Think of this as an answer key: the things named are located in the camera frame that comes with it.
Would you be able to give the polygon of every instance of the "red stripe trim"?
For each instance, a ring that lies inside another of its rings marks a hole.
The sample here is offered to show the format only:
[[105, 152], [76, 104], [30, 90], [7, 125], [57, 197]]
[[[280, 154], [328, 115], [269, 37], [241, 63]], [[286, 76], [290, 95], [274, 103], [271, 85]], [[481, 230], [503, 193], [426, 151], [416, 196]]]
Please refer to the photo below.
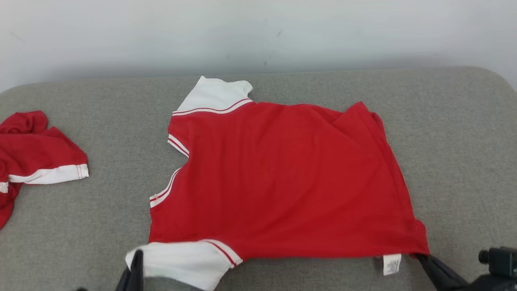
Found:
[[156, 196], [155, 198], [151, 199], [149, 202], [151, 201], [154, 201], [160, 197], [162, 197], [163, 195], [165, 195], [166, 193], [168, 193], [171, 188], [172, 188], [172, 184], [174, 184], [174, 178], [176, 177], [176, 175], [178, 174], [178, 172], [175, 172], [174, 175], [172, 176], [172, 179], [171, 179], [171, 184], [169, 185], [169, 187], [167, 187], [167, 190], [165, 190], [165, 192], [163, 192], [160, 196]]
[[224, 251], [220, 246], [216, 245], [215, 243], [213, 243], [213, 242], [211, 242], [211, 241], [206, 241], [206, 242], [208, 242], [208, 243], [210, 243], [210, 244], [215, 245], [215, 246], [216, 246], [216, 248], [218, 248], [218, 249], [219, 249], [219, 251], [221, 251], [221, 252], [222, 252], [222, 253], [223, 253], [223, 254], [228, 258], [228, 260], [232, 263], [232, 265], [233, 265], [234, 267], [237, 267], [237, 264], [236, 264], [235, 262], [233, 262], [232, 258], [229, 256], [229, 254], [227, 254], [227, 253], [226, 253], [226, 252], [225, 252], [225, 251]]
[[250, 98], [244, 98], [244, 99], [241, 99], [239, 101], [237, 101], [236, 103], [234, 103], [233, 105], [231, 105], [230, 107], [226, 108], [226, 109], [214, 109], [214, 108], [208, 108], [208, 107], [199, 107], [199, 108], [194, 108], [194, 109], [190, 109], [190, 110], [186, 110], [186, 111], [174, 111], [172, 113], [172, 115], [174, 114], [177, 114], [177, 113], [187, 113], [187, 112], [190, 112], [190, 111], [194, 111], [194, 110], [199, 110], [199, 109], [209, 109], [209, 110], [213, 110], [213, 111], [226, 111], [228, 109], [231, 109], [232, 107], [234, 107], [235, 105], [241, 103], [242, 101], [244, 100], [250, 100]]
[[186, 151], [184, 151], [184, 150], [179, 146], [179, 144], [177, 144], [174, 140], [169, 139], [169, 141], [170, 141], [170, 142], [172, 142], [173, 144], [175, 144], [175, 145], [177, 146], [177, 148], [178, 148], [182, 153], [184, 153], [184, 154], [185, 154], [185, 155], [187, 155], [187, 156], [189, 155], [189, 154], [188, 154]]

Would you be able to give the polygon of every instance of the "gray upholstery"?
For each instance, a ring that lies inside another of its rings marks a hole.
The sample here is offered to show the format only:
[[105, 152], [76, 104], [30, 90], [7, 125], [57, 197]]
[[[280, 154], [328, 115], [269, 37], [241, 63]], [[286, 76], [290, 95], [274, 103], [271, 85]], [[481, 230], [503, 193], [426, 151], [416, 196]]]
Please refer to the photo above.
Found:
[[[218, 77], [249, 81], [255, 101], [337, 110], [364, 101], [385, 123], [431, 253], [466, 279], [487, 272], [480, 249], [517, 246], [517, 95], [499, 75], [451, 67]], [[114, 289], [126, 251], [147, 241], [149, 196], [186, 161], [167, 144], [166, 129], [197, 79], [65, 81], [0, 95], [0, 121], [43, 110], [88, 154], [90, 169], [84, 180], [22, 187], [0, 230], [0, 290]], [[218, 289], [433, 289], [416, 260], [404, 257], [400, 268], [383, 277], [371, 258], [256, 259]]]

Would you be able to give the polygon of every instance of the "white tag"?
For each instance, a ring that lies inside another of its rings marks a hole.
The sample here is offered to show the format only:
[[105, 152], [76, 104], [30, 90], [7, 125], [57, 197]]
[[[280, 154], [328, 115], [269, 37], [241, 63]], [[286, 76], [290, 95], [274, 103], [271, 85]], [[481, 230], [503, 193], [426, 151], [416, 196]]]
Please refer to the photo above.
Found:
[[394, 255], [384, 255], [384, 267], [383, 267], [383, 275], [390, 275], [397, 273], [399, 271], [400, 261], [402, 259], [401, 254]]

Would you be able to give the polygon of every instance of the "white striped trim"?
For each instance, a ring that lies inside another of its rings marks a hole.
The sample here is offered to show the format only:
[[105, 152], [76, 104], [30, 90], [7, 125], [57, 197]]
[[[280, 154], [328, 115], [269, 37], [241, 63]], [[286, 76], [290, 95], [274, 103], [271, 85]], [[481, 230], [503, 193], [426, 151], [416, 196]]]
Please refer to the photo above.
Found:
[[9, 192], [9, 182], [0, 182], [0, 192], [1, 193]]
[[242, 105], [247, 104], [247, 103], [251, 103], [251, 102], [253, 102], [253, 100], [251, 100], [249, 98], [244, 98], [244, 99], [237, 101], [236, 103], [234, 103], [230, 107], [228, 107], [226, 109], [223, 109], [223, 110], [218, 110], [218, 109], [213, 109], [213, 108], [196, 108], [196, 109], [191, 109], [191, 110], [188, 110], [188, 111], [174, 111], [174, 112], [172, 112], [172, 116], [186, 115], [186, 114], [191, 114], [191, 113], [194, 113], [194, 112], [211, 112], [211, 113], [217, 113], [217, 114], [225, 114], [225, 113], [228, 113], [228, 112], [232, 112], [235, 109], [241, 107]]
[[162, 201], [164, 201], [165, 198], [167, 198], [169, 193], [172, 191], [172, 184], [174, 183], [174, 179], [176, 178], [176, 175], [178, 174], [178, 171], [179, 171], [179, 169], [174, 171], [174, 173], [172, 174], [171, 180], [170, 180], [169, 184], [167, 185], [167, 188], [165, 188], [160, 193], [154, 194], [151, 197], [149, 197], [151, 208], [153, 208], [154, 206], [162, 203]]
[[177, 150], [179, 150], [185, 156], [189, 156], [189, 150], [187, 150], [187, 148], [185, 148], [185, 146], [173, 135], [169, 134], [169, 140], [167, 142], [173, 147], [175, 147]]
[[54, 184], [88, 177], [88, 166], [66, 165], [54, 169], [39, 169], [30, 176], [9, 175], [8, 182], [26, 184]]
[[242, 259], [239, 257], [239, 255], [237, 255], [236, 252], [234, 252], [232, 250], [231, 247], [227, 246], [226, 244], [218, 241], [218, 240], [215, 240], [215, 239], [204, 239], [202, 241], [208, 241], [208, 242], [211, 242], [213, 244], [216, 244], [218, 247], [220, 247], [223, 251], [225, 251], [227, 253], [228, 256], [230, 256], [230, 258], [232, 258], [233, 262], [235, 263], [235, 265], [239, 265], [240, 263], [242, 263]]

